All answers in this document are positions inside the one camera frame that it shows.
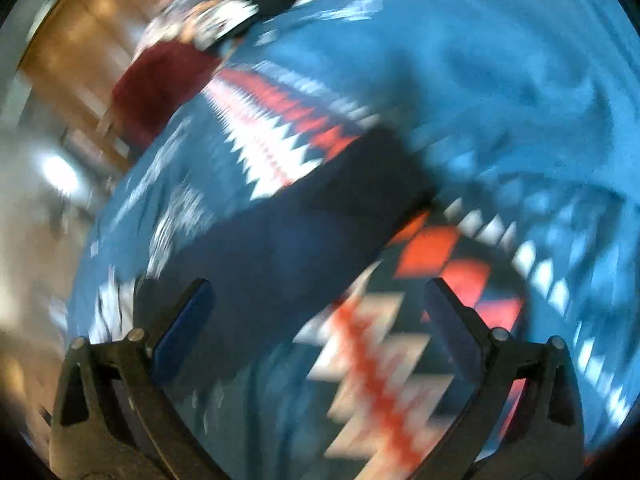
blue blanket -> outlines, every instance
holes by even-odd
[[[514,288],[525,284],[522,336],[557,333],[570,344],[593,448],[640,392],[639,61],[638,35],[616,0],[294,7],[252,28],[118,186],[90,234],[69,328],[96,333],[98,290],[110,267],[115,283],[158,276],[172,253],[215,222],[382,122],[420,157],[436,183],[442,222],[474,242],[464,251],[499,248],[492,258],[511,263]],[[103,325],[97,333],[108,339]],[[312,465],[322,478],[353,478],[363,464],[326,458],[335,434],[319,431],[318,420],[295,430],[313,441],[307,453],[287,440],[292,427],[285,424],[287,433],[265,415],[295,417],[313,405],[326,418],[335,391],[322,397],[325,386],[315,384],[305,397],[315,404],[285,406],[261,380],[266,370],[286,376],[294,360],[297,371],[284,383],[301,395],[311,386],[300,378],[317,357],[315,348],[287,344],[177,409],[234,478],[274,471],[310,478]],[[261,444],[252,440],[256,432]],[[256,446],[272,459],[256,465]]]

white zigzag pattern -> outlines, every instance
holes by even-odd
[[[474,238],[487,245],[500,246],[507,253],[511,251],[516,235],[517,225],[512,222],[505,230],[504,223],[499,215],[496,215],[487,225],[482,227],[482,213],[479,209],[470,211],[464,216],[464,206],[461,198],[454,200],[445,210],[444,216],[451,222],[458,222],[460,231],[469,238]],[[564,279],[554,282],[554,264],[551,258],[543,260],[536,265],[536,245],[532,240],[522,243],[513,255],[511,265],[518,273],[535,288],[560,316],[565,316],[570,302],[569,289]],[[573,344],[577,347],[582,322],[578,322]],[[607,411],[611,421],[616,426],[624,422],[631,410],[631,404],[622,396],[622,387],[611,391],[613,374],[603,372],[604,356],[592,355],[594,338],[585,340],[578,350],[577,371],[584,375],[585,379],[601,397],[607,398]]]
[[[401,408],[410,406],[408,427],[415,449],[427,450],[437,443],[450,421],[430,420],[431,413],[449,387],[451,375],[412,376],[418,359],[428,344],[423,334],[387,335],[402,304],[401,293],[366,293],[367,282],[377,264],[369,267],[354,282],[350,299],[360,298],[356,316],[370,322],[369,349],[380,357],[381,374],[388,374],[386,387],[398,394]],[[308,374],[310,380],[340,381],[328,417],[345,426],[325,452],[327,457],[369,459],[356,480],[398,480],[412,471],[398,467],[389,455],[386,437],[372,428],[370,406],[362,395],[361,381],[350,374],[350,364],[340,354],[343,336],[332,326],[331,311],[310,320],[294,339],[296,342],[321,345],[322,351]]]
[[[308,145],[294,148],[300,135],[286,136],[291,125],[278,126],[279,116],[270,116],[238,89],[214,78],[204,93],[222,120],[225,142],[239,152],[247,183],[255,182],[251,200],[270,197],[322,163],[321,158],[304,162]]]

metal screw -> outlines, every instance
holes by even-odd
[[[555,335],[551,338],[551,344],[558,350],[564,349],[564,340],[559,335]]]
[[[142,341],[142,338],[145,336],[145,331],[141,328],[134,328],[127,334],[127,339],[132,343],[137,343],[138,341]]]
[[[84,346],[84,337],[76,337],[71,343],[71,348],[73,350],[81,349],[83,346]]]
[[[509,338],[509,332],[500,326],[491,330],[491,335],[494,336],[496,341],[507,341]]]

wooden furniture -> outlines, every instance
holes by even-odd
[[[109,131],[103,118],[111,89],[127,69],[158,1],[58,0],[20,62],[36,95],[120,170],[129,165],[111,136],[103,134]]]

light fixture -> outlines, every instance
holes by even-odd
[[[48,156],[42,165],[42,173],[60,193],[71,195],[78,189],[78,176],[74,169],[58,155]]]

